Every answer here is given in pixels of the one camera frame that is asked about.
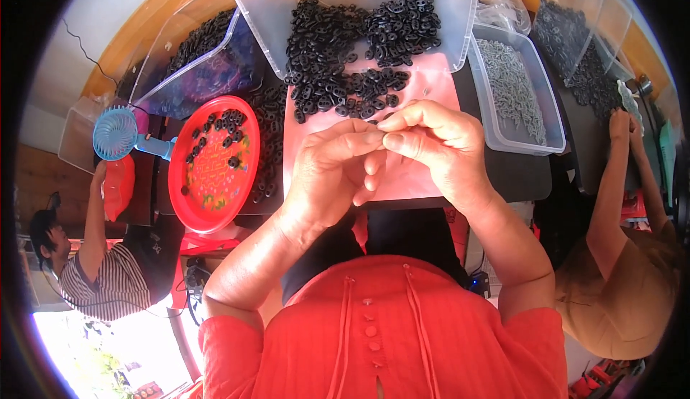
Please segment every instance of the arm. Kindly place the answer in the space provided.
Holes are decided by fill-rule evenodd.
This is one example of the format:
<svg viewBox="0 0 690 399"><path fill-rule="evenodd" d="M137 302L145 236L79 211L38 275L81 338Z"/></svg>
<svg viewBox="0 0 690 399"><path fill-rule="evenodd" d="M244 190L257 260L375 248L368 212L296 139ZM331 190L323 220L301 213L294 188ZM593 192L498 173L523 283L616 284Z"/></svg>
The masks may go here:
<svg viewBox="0 0 690 399"><path fill-rule="evenodd" d="M664 202L661 199L659 186L656 184L654 174L649 164L649 158L644 152L643 136L640 123L637 119L630 119L633 132L630 135L630 149L633 152L635 162L640 170L640 177L643 183L644 208L647 210L647 219L654 234L658 235L668 222L668 216L664 210Z"/></svg>
<svg viewBox="0 0 690 399"><path fill-rule="evenodd" d="M587 246L605 280L608 280L628 240L620 229L620 210L628 169L630 121L630 116L623 110L618 109L611 114L608 124L611 155L599 183L597 202L587 230Z"/></svg>
<svg viewBox="0 0 690 399"><path fill-rule="evenodd" d="M106 177L106 161L100 161L91 180L84 243L79 249L79 264L86 277L93 283L106 253L106 212L103 205L101 185Z"/></svg>
<svg viewBox="0 0 690 399"><path fill-rule="evenodd" d="M383 133L348 119L307 136L285 203L216 269L203 289L210 317L229 315L263 330L258 308L272 286L350 206L373 197L385 169Z"/></svg>
<svg viewBox="0 0 690 399"><path fill-rule="evenodd" d="M384 146L427 165L441 194L467 217L504 285L503 322L530 308L553 307L556 285L547 254L488 181L481 123L422 100L411 101L379 128L391 132Z"/></svg>

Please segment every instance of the pink paper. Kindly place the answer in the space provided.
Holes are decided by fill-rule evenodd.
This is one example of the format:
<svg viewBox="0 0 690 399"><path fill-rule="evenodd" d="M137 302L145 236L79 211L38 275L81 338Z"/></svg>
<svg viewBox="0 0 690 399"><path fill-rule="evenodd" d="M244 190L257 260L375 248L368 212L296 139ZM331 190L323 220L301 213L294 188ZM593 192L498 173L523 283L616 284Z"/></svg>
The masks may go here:
<svg viewBox="0 0 690 399"><path fill-rule="evenodd" d="M446 57L443 53L423 54L415 57L415 65L426 68L447 68ZM295 102L290 99L293 87L288 91L288 100L285 112L285 129L283 143L283 194L287 195L292 179L295 156L297 155L302 140L311 133L332 127L342 119L333 110L327 113L317 112L308 115L306 123L298 124L294 117ZM455 93L453 76L449 72L419 70L410 73L407 87L400 92L392 89L388 93L395 93L400 98L398 107L385 108L377 111L371 119L382 121L384 116L391 111L400 110L410 100L434 100L445 107L460 110ZM373 200L407 200L410 198L439 197L441 193L431 180L428 168L419 162L393 152L388 152L386 161L386 176Z"/></svg>

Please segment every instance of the red drawstring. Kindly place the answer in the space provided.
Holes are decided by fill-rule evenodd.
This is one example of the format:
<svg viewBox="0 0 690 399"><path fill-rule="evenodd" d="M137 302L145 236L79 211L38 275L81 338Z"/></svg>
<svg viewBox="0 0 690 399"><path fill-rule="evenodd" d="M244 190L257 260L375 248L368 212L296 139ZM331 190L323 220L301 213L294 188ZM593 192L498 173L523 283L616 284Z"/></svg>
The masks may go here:
<svg viewBox="0 0 690 399"><path fill-rule="evenodd" d="M438 382L436 381L436 370L433 367L431 345L429 344L427 328L424 326L424 320L422 319L422 304L419 302L417 291L415 291L415 287L412 285L410 266L405 264L403 267L405 268L405 278L407 279L407 300L415 316L417 335L419 337L419 348L422 352L422 364L424 365L424 374L427 376L429 397L431 399L440 399L441 393L439 392Z"/></svg>
<svg viewBox="0 0 690 399"><path fill-rule="evenodd" d="M340 307L340 338L338 339L338 352L335 356L335 366L333 367L333 375L331 376L331 386L328 388L328 395L326 399L340 399L340 395L343 391L343 386L345 386L345 374L347 373L347 366L349 362L349 351L350 351L350 320L352 318L352 283L355 280L347 277L345 278L345 290L343 290L343 301ZM343 371L340 376L340 387L338 388L338 393L335 394L335 380L338 373L338 367L340 366L340 354L343 351L343 346L345 348L345 356L343 361Z"/></svg>

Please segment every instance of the round red plate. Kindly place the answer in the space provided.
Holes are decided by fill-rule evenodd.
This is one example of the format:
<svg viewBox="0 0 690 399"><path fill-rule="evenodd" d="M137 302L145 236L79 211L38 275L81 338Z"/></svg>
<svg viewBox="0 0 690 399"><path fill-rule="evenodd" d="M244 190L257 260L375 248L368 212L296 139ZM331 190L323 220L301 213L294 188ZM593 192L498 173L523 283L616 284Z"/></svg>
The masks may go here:
<svg viewBox="0 0 690 399"><path fill-rule="evenodd" d="M242 140L224 148L222 143L229 136L228 131L216 131L213 127L208 134L202 132L196 139L192 138L194 129L202 130L209 115L214 113L220 118L228 109L239 110L247 117L239 127ZM201 137L206 137L206 146L192 164L186 164L187 155L199 144ZM189 117L177 136L168 172L170 201L185 226L196 233L213 233L235 218L254 184L260 140L254 111L238 97L215 98ZM228 166L228 159L233 155L239 158L237 170ZM184 186L189 189L186 196L182 195Z"/></svg>

